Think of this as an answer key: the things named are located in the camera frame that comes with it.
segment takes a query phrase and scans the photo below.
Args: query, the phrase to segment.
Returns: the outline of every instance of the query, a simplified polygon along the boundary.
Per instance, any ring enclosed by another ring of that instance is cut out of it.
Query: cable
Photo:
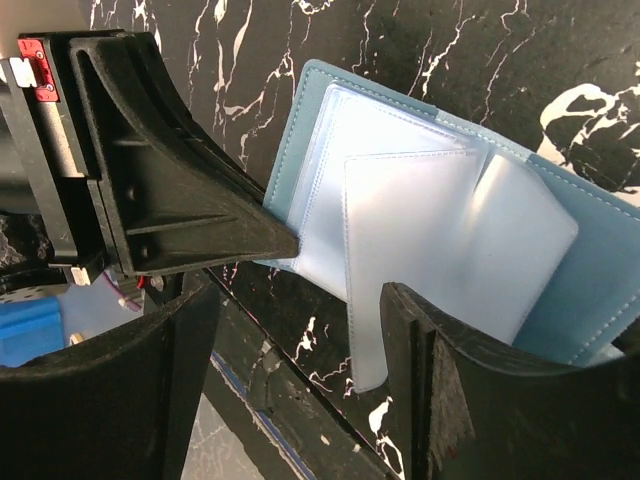
[[[111,289],[118,295],[118,297],[120,297],[118,299],[118,303],[120,304],[120,306],[128,308],[133,312],[139,312],[142,310],[142,306],[138,302],[132,300],[131,298],[127,297],[124,293],[122,293],[122,290],[120,290],[120,288],[118,288],[115,282],[111,280],[111,277],[106,272],[106,270],[102,272],[102,276],[107,281],[107,285],[109,285]]]

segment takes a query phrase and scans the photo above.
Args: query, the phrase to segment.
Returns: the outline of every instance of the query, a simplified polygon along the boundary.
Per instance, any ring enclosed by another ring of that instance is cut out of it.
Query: stitching
[[[302,90],[300,91],[300,98],[298,100],[298,103],[296,105],[296,110],[295,112],[293,112],[293,120],[291,121],[291,128],[289,129],[289,135],[287,135],[287,141],[284,145],[284,149],[282,150],[282,157],[280,160],[280,163],[278,164],[278,171],[276,172],[276,179],[273,183],[273,191],[271,192],[271,196],[269,197],[269,201],[267,202],[267,206],[270,207],[271,203],[273,202],[273,198],[276,195],[276,191],[278,189],[278,183],[280,182],[280,175],[282,174],[282,167],[284,165],[284,159],[287,156],[287,150],[289,150],[289,146],[291,145],[291,137],[293,136],[293,131],[294,131],[294,127],[296,125],[296,122],[298,121],[298,113],[300,113],[300,107],[302,105],[302,99],[304,98],[305,94],[307,93],[307,85],[308,85],[308,81],[309,81],[309,75],[311,74],[311,70],[309,69],[309,71],[306,73],[306,75],[304,76],[304,78],[302,79]]]
[[[415,120],[411,120],[411,119],[402,117],[402,116],[400,116],[400,115],[398,115],[398,114],[396,114],[394,112],[389,112],[388,110],[386,110],[384,108],[384,106],[385,106],[385,104],[383,104],[382,106],[376,105],[374,108],[375,108],[375,110],[377,110],[377,111],[379,111],[379,112],[381,112],[381,113],[383,113],[385,115],[392,116],[392,117],[396,118],[397,120],[400,120],[400,121],[402,121],[404,123],[408,123],[408,124],[413,125],[415,127],[424,128],[424,129],[426,129],[427,131],[429,131],[431,133],[434,133],[434,134],[437,134],[439,136],[445,137],[445,138],[447,138],[447,139],[449,139],[451,141],[456,141],[456,142],[458,141],[458,139],[455,137],[455,135],[449,134],[447,132],[441,132],[436,128],[429,127],[428,125],[421,124],[420,122],[417,122]],[[297,111],[294,114],[294,120],[293,120],[292,128],[291,128],[291,131],[289,132],[290,135],[291,135],[291,132],[293,131],[293,125],[295,125],[295,122],[297,121],[296,117],[297,117]],[[325,144],[329,144],[331,142],[331,140],[335,136],[335,133],[336,133],[336,131],[333,128],[333,123],[332,123],[331,124],[331,134],[326,139]],[[286,163],[286,158],[285,158],[285,156],[286,156],[286,148],[288,148],[288,145],[285,147],[285,151],[283,152],[282,164],[281,165]],[[298,245],[298,251],[299,252],[302,252],[303,246],[304,246],[304,244],[306,242],[306,239],[308,237],[308,234],[307,234],[307,231],[306,231],[307,230],[307,224],[309,223],[309,219],[310,219],[311,214],[312,214],[312,212],[314,211],[314,208],[315,208],[315,201],[316,201],[316,198],[317,198],[317,195],[318,195],[318,190],[320,189],[320,184],[322,183],[322,180],[324,179],[324,172],[326,170],[325,167],[327,165],[326,157],[327,157],[327,151],[323,150],[322,151],[322,157],[319,160],[320,167],[319,167],[319,169],[318,169],[318,171],[316,173],[316,176],[314,178],[313,186],[312,186],[311,192],[309,194],[309,199],[308,199],[308,202],[307,202],[307,207],[306,207],[304,216],[302,217],[302,222],[300,223],[300,231],[299,231],[299,234],[300,234],[300,239],[299,240],[300,240],[300,242],[299,242],[299,245]],[[271,194],[271,198],[273,198],[275,196],[275,193],[277,191],[276,188],[277,188],[277,181],[279,179],[279,175],[280,175],[280,169],[279,169],[278,174],[276,176],[276,183],[274,184],[274,189],[273,189],[273,192]],[[291,267],[293,269],[295,269],[295,268],[297,268],[297,265],[298,265],[298,257],[293,259],[293,261],[291,263]]]
[[[407,152],[407,153],[394,153],[394,154],[373,154],[373,155],[367,155],[367,157],[369,158],[384,158],[385,160],[398,160],[400,158],[402,159],[411,159],[411,158],[423,158],[423,157],[451,157],[454,155],[465,155],[467,157],[471,157],[474,156],[476,152],[474,152],[473,150],[467,150],[465,148],[459,148],[457,150],[442,150],[442,151],[435,151],[435,152]]]
[[[327,141],[325,144],[329,144],[335,135],[335,129],[331,130],[331,134],[327,137]],[[307,208],[304,212],[304,217],[302,217],[302,222],[300,223],[300,245],[298,247],[298,251],[302,252],[302,247],[305,244],[305,240],[307,239],[307,223],[309,223],[309,217],[311,216],[311,212],[313,211],[313,207],[315,206],[316,197],[318,195],[318,190],[320,188],[320,183],[324,178],[324,171],[327,166],[327,161],[325,160],[327,156],[327,151],[322,151],[322,157],[320,158],[320,169],[316,173],[316,178],[313,180],[313,186],[311,187],[311,193],[309,194],[309,202]],[[293,267],[295,268],[298,265],[298,257],[294,260]]]
[[[511,154],[512,154],[512,155],[514,155],[516,158],[519,158],[520,160],[524,161],[525,163],[528,163],[528,164],[530,164],[530,165],[533,165],[533,166],[535,166],[536,168],[538,168],[538,169],[540,169],[540,170],[544,171],[547,175],[552,175],[552,176],[554,176],[554,177],[556,177],[556,178],[558,178],[558,179],[562,180],[562,181],[563,181],[563,182],[565,182],[566,184],[568,184],[568,185],[570,185],[570,186],[572,186],[572,187],[576,188],[578,191],[580,191],[580,192],[582,192],[582,193],[584,193],[584,194],[586,194],[586,195],[588,195],[588,196],[590,196],[590,197],[592,197],[592,198],[597,199],[598,201],[600,201],[600,202],[604,203],[605,205],[608,205],[609,207],[613,208],[613,209],[614,209],[614,210],[616,210],[618,213],[623,214],[623,215],[624,215],[624,216],[626,216],[627,218],[633,219],[633,220],[635,220],[635,221],[640,221],[640,218],[635,217],[635,216],[631,215],[631,214],[630,214],[630,213],[628,213],[628,212],[625,212],[624,210],[622,210],[622,209],[620,209],[619,207],[617,207],[617,206],[613,205],[612,203],[608,202],[608,201],[607,201],[607,200],[605,200],[604,198],[602,198],[602,197],[600,197],[600,196],[598,196],[598,195],[594,195],[594,194],[593,194],[593,193],[591,193],[591,192],[586,191],[585,189],[583,189],[582,187],[578,186],[577,184],[575,184],[575,183],[573,183],[573,182],[570,182],[569,180],[567,180],[567,179],[565,179],[565,178],[562,178],[560,175],[558,175],[558,174],[556,174],[556,173],[551,172],[550,170],[548,170],[547,168],[543,167],[542,165],[539,165],[538,163],[536,163],[536,162],[534,162],[533,160],[531,160],[531,158],[528,158],[528,157],[525,157],[525,156],[521,155],[520,153],[516,152],[515,150],[513,150],[513,149],[511,149],[511,148],[507,147],[506,145],[503,145],[503,144],[501,144],[501,143],[497,142],[496,140],[494,140],[494,139],[492,139],[492,138],[489,138],[489,137],[487,137],[487,136],[485,136],[485,135],[482,135],[482,134],[479,134],[479,133],[477,133],[477,132],[474,132],[473,130],[471,130],[471,129],[469,129],[469,128],[461,127],[461,126],[456,125],[456,124],[454,124],[454,123],[451,123],[451,122],[449,122],[449,121],[447,121],[447,120],[444,120],[444,119],[440,119],[440,118],[433,117],[433,116],[432,116],[432,115],[430,115],[429,113],[424,112],[424,111],[422,111],[422,110],[419,110],[419,109],[417,109],[417,108],[415,108],[415,107],[412,107],[411,105],[408,105],[408,104],[403,103],[403,102],[399,102],[399,101],[397,101],[397,100],[394,100],[394,99],[392,99],[392,98],[387,97],[386,95],[383,95],[383,94],[381,94],[381,93],[375,92],[375,91],[373,91],[373,90],[371,90],[371,89],[368,89],[368,88],[366,88],[366,87],[363,87],[363,86],[361,86],[361,85],[357,85],[357,84],[355,84],[355,83],[353,83],[353,82],[351,82],[351,81],[349,81],[349,80],[345,80],[345,79],[343,79],[343,78],[337,77],[337,76],[335,76],[335,75],[332,75],[332,74],[330,74],[330,73],[328,73],[328,72],[325,72],[325,71],[323,71],[323,70],[320,70],[320,69],[318,69],[318,68],[310,68],[310,69],[309,69],[309,71],[307,72],[307,75],[305,76],[305,82],[306,82],[306,79],[307,79],[307,77],[309,76],[309,73],[310,73],[311,71],[314,71],[314,72],[320,73],[321,75],[327,76],[327,77],[329,77],[329,78],[333,78],[334,80],[337,80],[337,81],[339,81],[339,82],[340,82],[340,83],[342,83],[342,84],[349,85],[349,86],[351,86],[351,87],[353,87],[353,88],[355,88],[355,89],[357,89],[357,90],[360,90],[360,91],[366,92],[366,93],[368,93],[368,94],[370,94],[370,95],[372,95],[372,96],[374,96],[374,97],[382,98],[382,99],[384,99],[386,102],[389,102],[389,103],[392,103],[392,104],[394,104],[394,105],[398,105],[398,106],[401,106],[401,107],[407,108],[407,109],[409,109],[409,110],[411,110],[411,111],[413,111],[413,112],[418,113],[421,117],[426,115],[426,116],[430,117],[431,119],[433,119],[433,120],[434,120],[435,122],[437,122],[437,123],[440,123],[440,124],[443,124],[443,125],[447,125],[447,126],[452,127],[452,128],[454,128],[454,129],[456,129],[456,130],[458,130],[458,131],[465,132],[466,134],[471,135],[472,137],[479,138],[479,139],[481,139],[481,140],[484,140],[485,142],[488,142],[488,143],[490,143],[490,144],[492,144],[492,145],[495,145],[495,146],[497,146],[497,147],[501,148],[502,150],[504,150],[504,151],[506,151],[506,152],[511,153]],[[573,358],[570,360],[570,362],[569,362],[569,363],[571,364],[571,363],[575,362],[575,360],[577,360],[577,359],[578,359],[582,354],[584,354],[584,353],[586,352],[586,350],[587,350],[591,345],[593,345],[593,343],[594,343],[594,342],[595,342],[595,341],[596,341],[596,340],[597,340],[597,339],[598,339],[598,338],[599,338],[599,337],[604,333],[604,331],[605,331],[606,329],[608,329],[609,327],[611,327],[611,326],[612,326],[612,325],[613,325],[613,324],[614,324],[614,323],[615,323],[615,322],[616,322],[616,321],[617,321],[617,320],[622,316],[622,314],[623,314],[627,309],[629,309],[629,308],[631,307],[631,305],[633,305],[633,304],[638,300],[638,298],[640,298],[640,288],[638,289],[638,292],[637,292],[636,294],[634,294],[634,295],[629,299],[629,301],[628,301],[627,303],[625,303],[625,304],[620,308],[620,310],[618,310],[618,312],[616,313],[616,315],[615,315],[615,316],[613,316],[611,319],[609,319],[609,321],[608,321],[607,323],[605,323],[605,324],[602,326],[602,328],[601,328],[600,330],[598,330],[598,331],[596,331],[596,332],[595,332],[594,336],[593,336],[591,339],[589,339],[589,341],[588,341],[588,342],[586,342],[586,343],[582,346],[582,348],[578,351],[578,353],[576,353],[576,354],[573,356]]]
[[[342,189],[342,231],[344,232],[344,257],[345,257],[345,280],[347,285],[347,327],[349,328],[349,343],[353,345],[353,349],[357,350],[355,323],[353,321],[353,306],[349,301],[349,292],[351,291],[351,255],[349,255],[349,228],[347,225],[347,192],[346,188]],[[358,360],[357,355],[351,355],[351,375],[353,375],[354,385],[358,384]]]
[[[628,310],[634,303],[636,303],[638,301],[638,299],[640,298],[640,289],[633,295],[633,297],[631,297],[629,299],[629,301],[627,303],[625,303],[622,308],[620,310],[618,310],[616,312],[616,314],[611,317],[609,319],[609,321],[607,323],[605,323],[600,330],[597,330],[596,333],[593,335],[593,337],[591,337],[589,339],[589,341],[587,343],[585,343],[583,345],[583,347],[578,350],[578,353],[576,353],[571,360],[569,360],[569,365],[571,365],[573,362],[575,362],[578,358],[580,358],[586,351],[587,349],[593,345],[593,343],[600,338],[600,336],[604,333],[604,331],[606,329],[608,329],[611,325],[613,325],[614,323],[616,323],[616,321],[622,316],[622,314]]]

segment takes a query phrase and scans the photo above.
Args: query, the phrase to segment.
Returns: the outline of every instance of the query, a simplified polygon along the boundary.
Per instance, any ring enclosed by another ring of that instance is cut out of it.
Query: blue object
[[[309,171],[313,168],[305,170],[305,165],[311,165],[306,160],[311,159],[310,154],[313,153],[309,147],[316,142],[316,125],[322,123],[323,115],[331,118],[341,111],[338,108],[339,104],[327,106],[327,102],[331,100],[328,92],[336,88],[352,92],[351,97],[368,98],[366,105],[382,104],[398,117],[411,116],[414,123],[428,123],[429,128],[446,129],[463,145],[469,144],[478,151],[488,150],[488,167],[495,158],[504,158],[514,165],[520,164],[526,168],[527,173],[535,174],[552,200],[575,220],[579,232],[577,238],[531,309],[515,338],[514,346],[556,362],[583,367],[589,365],[594,355],[609,345],[640,316],[640,210],[495,132],[319,61],[307,63],[301,74],[296,99],[264,201],[264,206],[277,218],[286,222],[293,231],[303,236],[303,229],[296,228],[298,225],[292,219],[296,216],[294,214],[301,210],[304,223],[306,206],[309,203],[306,199],[315,198],[314,192],[319,187],[319,183],[315,181],[319,176],[316,172]],[[367,119],[368,116],[363,114],[359,120],[352,122],[349,128],[354,131],[358,128],[363,129],[365,135],[369,134],[378,142],[382,134],[376,131],[377,125],[371,126]],[[386,137],[391,138],[407,128],[410,127],[389,129]],[[421,149],[406,151],[407,148],[413,147],[403,143],[400,149],[389,148],[383,153],[419,153],[418,150],[425,150],[426,146],[425,144]],[[347,156],[368,153],[370,152],[349,151]],[[342,180],[344,172],[338,171],[334,177]],[[340,191],[338,187],[334,190],[335,194],[331,200],[339,206],[345,192]],[[296,202],[298,197],[302,199],[300,205]],[[410,206],[412,209],[432,207],[433,205]],[[453,207],[451,210],[452,214],[456,212]],[[337,223],[332,223],[335,219],[329,217],[323,219],[328,227],[322,230],[324,233],[321,239],[331,241],[334,237],[330,238],[329,234],[334,232],[333,227],[340,228],[343,219],[339,219]],[[514,232],[518,233],[518,230],[508,231],[509,234]],[[542,240],[542,236],[534,236],[524,239],[522,245],[532,249],[539,248]],[[529,258],[535,261],[538,257],[532,253]],[[342,258],[340,260],[340,264],[345,264]],[[308,272],[296,269],[299,263],[299,259],[283,259],[268,264],[308,275]],[[324,270],[320,273],[327,270],[328,265],[321,266]],[[340,269],[338,266],[332,273],[335,278],[341,278],[348,273],[345,270],[346,267]],[[522,269],[522,278],[529,273],[529,269]],[[345,296],[341,294],[343,288],[334,290],[334,294]],[[356,391],[364,391],[382,383],[386,377],[386,365],[381,365],[385,357],[379,322],[376,324],[376,319],[373,318],[370,328],[363,332],[357,331],[351,323],[350,343],[352,350],[355,344],[365,345],[360,349],[366,353],[364,359],[356,358],[352,351]]]
[[[62,348],[64,334],[57,298],[0,304],[0,365],[19,367]]]

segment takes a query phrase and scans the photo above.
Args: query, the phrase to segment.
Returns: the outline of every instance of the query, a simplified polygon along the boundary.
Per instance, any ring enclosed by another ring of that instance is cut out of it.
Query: leather cover
[[[433,173],[434,155],[453,160],[444,173]],[[479,163],[453,179],[469,155]],[[456,188],[435,201],[437,185]],[[365,200],[368,210],[358,207]],[[319,61],[303,70],[264,206],[301,241],[296,259],[272,265],[348,302],[359,391],[386,377],[377,300],[362,309],[383,281],[404,281],[495,338],[577,366],[640,314],[634,207],[495,132]],[[439,243],[429,240],[436,231]],[[427,261],[438,257],[439,266]],[[371,280],[364,297],[355,278]]]

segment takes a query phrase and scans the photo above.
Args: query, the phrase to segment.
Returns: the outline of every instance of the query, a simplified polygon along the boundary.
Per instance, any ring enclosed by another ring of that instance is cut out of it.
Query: white veining
[[[227,0],[218,0],[216,8],[213,9],[213,16],[216,19],[216,23],[220,23],[224,16],[227,14]]]
[[[620,90],[613,94],[607,93],[597,85],[584,83],[577,85],[556,97],[549,103],[540,115],[540,126],[544,134],[543,140],[538,147],[538,154],[546,159],[560,165],[575,173],[571,163],[564,157],[560,148],[570,151],[576,145],[588,145],[594,133],[611,129],[613,127],[623,127],[622,133],[617,139],[612,141],[622,141],[631,133],[636,132],[640,127],[640,122],[630,123],[630,108],[625,103],[629,98],[632,101],[640,102],[640,62],[634,65],[634,72],[637,83],[629,88]],[[601,102],[600,105],[590,109],[577,110],[571,108],[578,99],[590,102]],[[570,139],[567,145],[555,145],[549,136],[548,128],[552,122],[562,121],[565,118],[581,117],[585,118],[581,128],[579,128]],[[629,166],[629,170],[622,183],[618,186],[621,191],[615,195],[628,201],[632,205],[640,206],[640,195],[635,188],[628,188],[626,182],[640,164],[640,145],[638,148],[628,147],[630,154],[635,161]],[[590,165],[589,168],[595,170],[596,167]]]
[[[316,326],[316,317],[311,317],[309,319],[309,323],[307,324],[307,328],[302,334],[302,338],[300,339],[300,343],[296,347],[296,356],[293,357],[294,361],[297,361],[300,358],[300,353],[302,350],[313,351],[313,346],[318,344],[316,339],[316,335],[313,332],[313,329]]]
[[[382,421],[384,416],[389,413],[389,407],[393,403],[393,399],[391,397],[387,397],[384,402],[382,402],[376,409],[374,409],[369,414],[369,428],[376,436],[376,451],[382,456],[383,460],[389,467],[394,469],[393,463],[389,460],[389,452],[387,448],[393,450],[397,456],[398,463],[400,464],[400,470],[395,471],[395,473],[404,480],[404,464],[402,462],[402,453],[393,443],[391,438],[386,432],[382,431]]]
[[[207,10],[209,10],[210,5],[211,5],[211,0],[207,0],[206,3],[204,4],[204,7],[202,8],[202,11],[200,12],[200,15],[198,15],[198,18],[196,18],[196,25],[194,27],[194,31],[196,35],[193,42],[191,42],[191,54],[189,55],[189,58],[187,60],[187,68],[189,69],[189,74],[187,77],[187,86],[189,88],[189,99],[187,101],[187,106],[189,107],[189,109],[191,109],[191,107],[193,106],[193,90],[195,88],[193,85],[193,75],[195,72],[200,70],[200,60],[202,60],[202,53],[198,50],[198,44],[200,43],[200,36],[202,35],[202,31],[200,30],[200,24],[202,23],[202,19],[207,13]],[[215,17],[216,17],[216,22],[219,22],[218,16],[215,15]]]
[[[433,38],[433,30],[431,30],[431,32],[429,32],[429,38],[427,38],[427,41],[422,46],[422,55],[420,56],[420,63],[418,65],[418,73],[416,74],[416,77],[413,79],[413,84],[411,85],[411,88],[409,89],[409,92],[407,93],[407,95],[412,95],[413,94],[413,91],[418,86],[418,82],[420,81],[420,78],[422,78],[422,73],[423,73],[423,69],[424,69],[424,61],[427,58],[427,52],[429,51],[429,47],[431,46],[431,39],[432,38]]]
[[[329,8],[335,0],[324,0],[320,5],[315,6],[306,0],[293,0],[293,4],[300,7],[300,11],[305,15],[315,15],[322,12],[324,9]]]
[[[116,14],[116,11],[118,10],[118,1],[119,0],[115,0],[113,2],[113,6],[111,7],[110,10],[107,10],[107,15],[105,16],[105,25],[111,27],[111,20],[113,19],[114,15]]]
[[[231,284],[233,283],[233,280],[236,278],[236,275],[238,274],[239,265],[240,265],[240,262],[236,262],[233,265],[233,268],[231,269],[231,278],[229,279],[229,286],[231,286]]]
[[[527,3],[527,0],[522,0],[522,1],[516,0],[513,10],[509,12],[505,12],[502,15],[500,15],[502,28],[504,28],[507,34],[496,45],[496,48],[494,49],[493,53],[489,57],[489,60],[487,61],[487,64],[486,64],[487,68],[489,67],[489,65],[491,65],[498,51],[501,51],[502,46],[505,44],[505,42],[511,37],[511,35],[514,32],[513,29],[509,26],[509,22],[512,19],[514,19],[516,15],[522,15],[526,17],[528,20],[531,20],[531,17],[529,16],[529,12],[527,10],[528,8],[529,8],[529,5]],[[535,36],[535,34],[536,34],[536,27],[533,26],[531,32],[524,40],[521,40],[514,48],[507,50],[502,55],[502,58],[496,65],[493,71],[493,74],[491,75],[491,79],[489,80],[489,83],[487,84],[487,87],[486,87],[486,95],[484,98],[484,115],[482,116],[482,119],[479,122],[480,125],[484,125],[484,123],[489,119],[489,117],[493,113],[490,107],[491,95],[493,94],[494,83],[496,82],[496,80],[500,78],[500,72],[502,70],[503,65],[512,54],[516,53],[518,50],[520,50],[520,48],[522,48],[524,45],[529,43],[529,41]]]
[[[451,49],[458,43],[458,40],[460,40],[460,36],[462,35],[462,30],[464,29],[464,26],[469,21],[474,20],[476,18],[475,15],[471,15],[471,16],[465,18],[465,19],[462,18],[462,10],[464,8],[464,0],[460,0],[460,7],[459,8],[460,8],[460,10],[459,10],[459,13],[458,13],[458,23],[455,26],[456,34],[453,37],[453,40],[451,40],[447,44],[447,46],[444,48],[444,50],[442,52],[440,52],[439,54],[429,58],[429,68],[427,69],[426,72],[422,73],[422,77],[424,79],[424,83],[422,84],[422,98],[423,99],[429,93],[429,82],[431,81],[431,76],[433,75],[433,72],[436,70],[436,68],[438,68],[438,65],[440,65],[440,62],[443,59],[445,59],[445,57],[449,54]]]
[[[240,161],[240,165],[245,170],[247,169],[247,162],[249,160],[249,156],[247,154],[247,141],[256,138],[258,135],[258,132],[260,130],[265,129],[271,123],[271,121],[275,118],[275,110],[278,102],[278,95],[280,92],[280,80],[282,78],[288,77],[291,80],[291,99],[293,101],[293,96],[295,94],[296,80],[295,80],[293,58],[291,57],[291,33],[293,31],[293,10],[294,10],[295,3],[296,2],[294,1],[291,4],[291,8],[289,9],[289,31],[287,33],[287,45],[283,52],[282,58],[280,59],[280,63],[274,70],[272,70],[267,75],[267,78],[264,82],[264,86],[262,90],[253,101],[251,101],[246,106],[237,105],[234,107],[230,107],[232,109],[231,111],[233,112],[232,120],[235,120],[235,118],[239,117],[240,115],[245,115],[250,111],[257,110],[255,114],[254,126],[240,137],[241,151],[239,155],[239,161]],[[275,83],[275,89],[272,92],[272,95],[267,96],[267,91],[269,90],[272,83]],[[271,99],[272,102],[270,103],[270,105],[267,104],[266,108],[264,108],[265,107],[264,101],[267,98]],[[223,110],[225,112],[227,111],[226,105],[223,105]],[[226,119],[224,118],[222,119],[222,124],[223,126],[226,125]]]
[[[319,375],[317,371],[313,371],[311,372],[311,374],[309,375],[309,380],[311,380],[316,386],[320,387],[322,390],[326,391],[326,392],[333,392],[333,390],[331,390],[330,388],[328,388],[324,382],[326,382],[329,378],[333,377],[334,375],[339,375],[341,373],[346,372],[349,369],[349,362],[351,361],[351,357],[347,357],[345,358],[345,360],[343,362],[340,362],[340,364],[338,365],[338,368],[333,370],[332,372],[329,372],[325,375]]]
[[[278,273],[280,273],[280,269],[279,268],[270,268],[269,269],[269,275],[267,275],[267,280],[269,280],[269,295],[271,295],[272,297],[275,298],[275,295],[273,293],[273,280],[276,278],[276,275],[278,275]]]
[[[344,393],[342,394],[342,398],[350,397],[353,393],[353,379],[346,378],[344,380]]]
[[[371,2],[371,5],[369,5],[369,9],[365,12],[362,20],[365,36],[362,40],[360,40],[360,58],[358,60],[358,63],[351,66],[351,71],[354,73],[356,73],[356,68],[361,67],[367,58],[367,49],[369,48],[369,40],[371,39],[371,32],[369,31],[369,25],[367,24],[367,21],[369,19],[369,15],[371,15],[371,12],[373,11],[373,7],[375,6],[376,0]]]
[[[89,14],[89,29],[93,30],[96,24],[96,10],[100,6],[102,8],[102,0],[93,0],[91,2],[91,13]]]
[[[142,20],[142,27],[147,32],[153,32],[153,38],[158,44],[158,50],[160,50],[160,53],[162,53],[162,37],[160,36],[160,29],[158,28],[158,22],[156,21],[155,14],[150,11],[149,7],[147,6],[147,0],[135,0],[135,4],[136,5],[135,7],[133,7],[133,14],[131,17],[132,27],[135,28],[137,20]]]

